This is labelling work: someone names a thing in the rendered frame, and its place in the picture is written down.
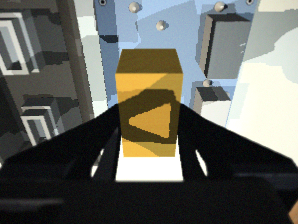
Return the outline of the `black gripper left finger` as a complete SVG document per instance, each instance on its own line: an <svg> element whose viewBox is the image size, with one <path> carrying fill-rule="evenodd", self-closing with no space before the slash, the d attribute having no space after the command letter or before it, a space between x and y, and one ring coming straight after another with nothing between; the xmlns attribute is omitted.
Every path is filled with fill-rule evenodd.
<svg viewBox="0 0 298 224"><path fill-rule="evenodd" d="M92 120L7 158L0 177L116 180L120 146L120 115L115 104Z"/></svg>

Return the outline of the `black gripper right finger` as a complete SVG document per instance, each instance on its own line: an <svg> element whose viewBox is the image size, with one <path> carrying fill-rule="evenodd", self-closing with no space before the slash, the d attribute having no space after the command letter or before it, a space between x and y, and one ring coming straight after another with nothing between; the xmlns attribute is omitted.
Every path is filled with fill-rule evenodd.
<svg viewBox="0 0 298 224"><path fill-rule="evenodd" d="M292 158L220 126L182 103L177 137L183 180L267 181L288 214L298 201L298 166Z"/></svg>

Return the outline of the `yellow rectangular block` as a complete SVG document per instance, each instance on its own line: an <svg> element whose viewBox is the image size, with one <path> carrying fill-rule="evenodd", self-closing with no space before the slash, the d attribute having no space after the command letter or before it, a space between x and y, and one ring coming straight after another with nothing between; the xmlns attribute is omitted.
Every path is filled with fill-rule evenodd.
<svg viewBox="0 0 298 224"><path fill-rule="evenodd" d="M175 157L183 75L176 49L122 49L115 78L124 157Z"/></svg>

